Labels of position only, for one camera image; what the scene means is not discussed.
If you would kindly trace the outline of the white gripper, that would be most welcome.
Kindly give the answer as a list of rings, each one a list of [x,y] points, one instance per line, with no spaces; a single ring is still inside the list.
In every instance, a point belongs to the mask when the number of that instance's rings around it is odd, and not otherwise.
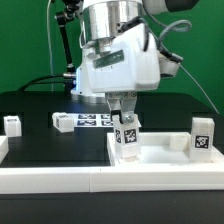
[[[99,57],[86,51],[83,64],[90,89],[94,93],[106,93],[110,115],[121,115],[121,122],[132,123],[137,102],[135,91],[157,89],[160,68],[156,43],[149,33],[146,51],[145,26],[139,24],[112,41],[111,53]]]

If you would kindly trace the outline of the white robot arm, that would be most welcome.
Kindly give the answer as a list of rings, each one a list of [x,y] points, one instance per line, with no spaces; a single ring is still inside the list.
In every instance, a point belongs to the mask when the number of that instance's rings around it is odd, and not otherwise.
[[[170,31],[186,32],[187,20],[165,25],[159,37],[144,15],[192,9],[199,0],[84,0],[81,4],[82,63],[72,94],[84,102],[109,105],[121,123],[137,120],[137,93],[158,88],[176,75],[182,58],[162,46]]]

